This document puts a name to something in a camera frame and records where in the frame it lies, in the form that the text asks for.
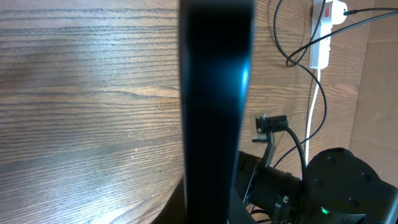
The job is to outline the blue Galaxy smartphone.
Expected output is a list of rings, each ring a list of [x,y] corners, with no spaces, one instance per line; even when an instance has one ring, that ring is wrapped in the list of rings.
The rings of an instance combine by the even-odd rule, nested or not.
[[[253,1],[181,1],[185,219],[227,223],[251,73]]]

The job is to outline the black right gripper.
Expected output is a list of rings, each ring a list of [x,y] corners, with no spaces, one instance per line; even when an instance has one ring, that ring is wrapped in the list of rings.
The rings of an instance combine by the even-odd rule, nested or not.
[[[274,223],[293,223],[299,217],[302,181],[288,172],[262,164],[262,159],[240,152],[234,189],[243,205],[261,208]]]

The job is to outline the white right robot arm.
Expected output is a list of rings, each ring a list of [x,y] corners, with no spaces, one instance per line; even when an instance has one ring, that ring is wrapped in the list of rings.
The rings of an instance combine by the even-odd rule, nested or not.
[[[397,187],[340,147],[318,153],[303,179],[240,152],[235,189],[271,223],[397,223]]]

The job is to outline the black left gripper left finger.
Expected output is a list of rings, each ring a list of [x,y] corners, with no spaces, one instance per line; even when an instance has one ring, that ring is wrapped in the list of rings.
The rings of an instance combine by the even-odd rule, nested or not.
[[[183,177],[178,182],[164,208],[152,221],[152,224],[184,224],[185,194]]]

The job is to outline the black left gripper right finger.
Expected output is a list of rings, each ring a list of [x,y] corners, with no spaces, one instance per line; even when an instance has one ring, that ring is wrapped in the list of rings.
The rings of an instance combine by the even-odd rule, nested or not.
[[[229,224],[256,224],[256,221],[249,214],[239,194],[235,189],[231,190],[228,212]]]

